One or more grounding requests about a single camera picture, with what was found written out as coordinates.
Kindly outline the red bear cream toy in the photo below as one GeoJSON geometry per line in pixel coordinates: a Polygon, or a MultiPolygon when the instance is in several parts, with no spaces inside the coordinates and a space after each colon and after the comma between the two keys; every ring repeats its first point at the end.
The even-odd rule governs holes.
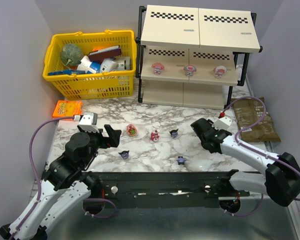
{"type": "Polygon", "coordinates": [[[157,130],[154,130],[151,134],[150,134],[150,140],[153,142],[157,142],[159,140],[160,136],[157,130]]]}

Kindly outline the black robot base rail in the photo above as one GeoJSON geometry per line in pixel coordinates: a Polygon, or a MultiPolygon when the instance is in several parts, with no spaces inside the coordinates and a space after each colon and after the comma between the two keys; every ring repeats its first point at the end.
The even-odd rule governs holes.
{"type": "Polygon", "coordinates": [[[229,172],[96,172],[91,197],[103,197],[119,209],[218,208],[220,198],[237,201],[229,172]]]}

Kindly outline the black purple cat toy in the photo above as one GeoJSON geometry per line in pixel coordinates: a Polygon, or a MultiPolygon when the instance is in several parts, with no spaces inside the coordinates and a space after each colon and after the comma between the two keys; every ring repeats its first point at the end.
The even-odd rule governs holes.
{"type": "Polygon", "coordinates": [[[171,136],[172,138],[176,138],[176,137],[178,136],[178,131],[179,131],[178,128],[177,128],[177,129],[173,129],[173,130],[171,130],[171,131],[169,132],[169,134],[170,134],[170,136],[171,136]]]}

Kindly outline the white pink bunny toy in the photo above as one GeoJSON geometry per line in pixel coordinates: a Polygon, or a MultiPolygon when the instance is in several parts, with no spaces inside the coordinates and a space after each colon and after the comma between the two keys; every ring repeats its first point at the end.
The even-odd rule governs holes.
{"type": "Polygon", "coordinates": [[[214,77],[220,79],[227,72],[227,68],[223,65],[219,65],[213,69],[213,72],[214,77]]]}

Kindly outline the pink round bunny toy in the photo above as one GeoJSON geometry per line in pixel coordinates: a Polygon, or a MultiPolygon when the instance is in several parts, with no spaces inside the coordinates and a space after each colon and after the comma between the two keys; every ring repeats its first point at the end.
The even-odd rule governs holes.
{"type": "Polygon", "coordinates": [[[189,64],[184,66],[183,70],[187,77],[192,77],[194,73],[197,71],[197,68],[194,65],[189,64]]]}

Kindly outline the pink bear strawberry toy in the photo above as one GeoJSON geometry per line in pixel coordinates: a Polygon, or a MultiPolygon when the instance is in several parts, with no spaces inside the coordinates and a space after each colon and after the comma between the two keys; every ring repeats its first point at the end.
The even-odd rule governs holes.
{"type": "Polygon", "coordinates": [[[127,125],[126,131],[129,137],[134,137],[138,133],[137,128],[133,124],[127,125]]]}

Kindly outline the black purple-bow cat toy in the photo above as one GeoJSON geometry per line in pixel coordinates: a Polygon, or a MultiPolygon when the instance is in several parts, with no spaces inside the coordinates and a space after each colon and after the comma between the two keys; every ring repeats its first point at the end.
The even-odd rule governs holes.
{"type": "Polygon", "coordinates": [[[129,150],[124,150],[119,152],[118,154],[122,157],[123,160],[127,160],[129,158],[129,150]]]}

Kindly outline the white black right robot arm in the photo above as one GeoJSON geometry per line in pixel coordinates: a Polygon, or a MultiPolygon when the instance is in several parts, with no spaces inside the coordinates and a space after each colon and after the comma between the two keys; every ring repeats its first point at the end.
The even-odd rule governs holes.
{"type": "Polygon", "coordinates": [[[238,171],[229,184],[234,190],[268,195],[276,204],[287,207],[300,194],[300,167],[295,157],[287,152],[276,154],[237,140],[225,129],[200,118],[191,125],[201,146],[211,154],[233,157],[257,170],[257,173],[238,171]]]}

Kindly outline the pink blue-bow bunny toy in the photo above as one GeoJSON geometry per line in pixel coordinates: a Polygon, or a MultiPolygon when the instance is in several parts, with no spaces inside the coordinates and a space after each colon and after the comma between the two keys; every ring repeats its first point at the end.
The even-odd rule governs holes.
{"type": "Polygon", "coordinates": [[[155,75],[160,75],[162,73],[162,71],[165,69],[165,66],[163,64],[161,64],[160,62],[153,63],[151,65],[151,67],[152,67],[153,73],[155,75]]]}

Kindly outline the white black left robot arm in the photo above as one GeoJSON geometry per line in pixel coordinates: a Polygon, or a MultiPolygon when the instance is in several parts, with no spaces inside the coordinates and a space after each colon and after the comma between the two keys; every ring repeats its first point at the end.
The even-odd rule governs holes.
{"type": "Polygon", "coordinates": [[[99,149],[116,148],[121,130],[109,124],[88,132],[80,129],[65,144],[65,151],[42,174],[40,189],[22,214],[0,228],[5,240],[45,240],[53,227],[78,203],[96,194],[95,201],[105,201],[105,191],[99,176],[87,169],[99,149]]]}

